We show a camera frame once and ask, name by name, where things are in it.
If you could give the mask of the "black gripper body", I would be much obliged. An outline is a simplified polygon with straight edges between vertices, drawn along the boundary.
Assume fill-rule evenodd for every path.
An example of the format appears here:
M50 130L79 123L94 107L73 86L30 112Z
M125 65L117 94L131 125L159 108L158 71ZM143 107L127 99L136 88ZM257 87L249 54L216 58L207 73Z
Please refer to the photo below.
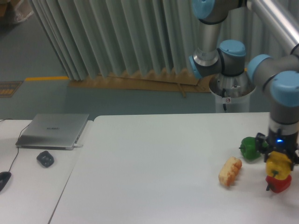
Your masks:
M258 133L255 136L256 150L262 154L270 154L271 152L279 152L286 155L295 155L297 150L298 132L284 135L281 129L277 132L268 131L268 136Z

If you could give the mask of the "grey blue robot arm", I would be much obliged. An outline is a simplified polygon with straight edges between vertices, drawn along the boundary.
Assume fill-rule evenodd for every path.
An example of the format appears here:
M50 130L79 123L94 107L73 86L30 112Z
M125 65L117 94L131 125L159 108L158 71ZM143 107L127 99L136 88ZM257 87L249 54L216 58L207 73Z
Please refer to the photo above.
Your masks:
M231 10L246 7L265 23L286 56L254 57L244 64L245 51L235 41L217 44L221 23ZM256 149L272 169L298 165L299 134L299 25L276 0L194 0L192 9L202 24L202 40L189 57L195 77L221 73L237 77L246 72L253 85L260 87L271 102L269 132L256 135Z

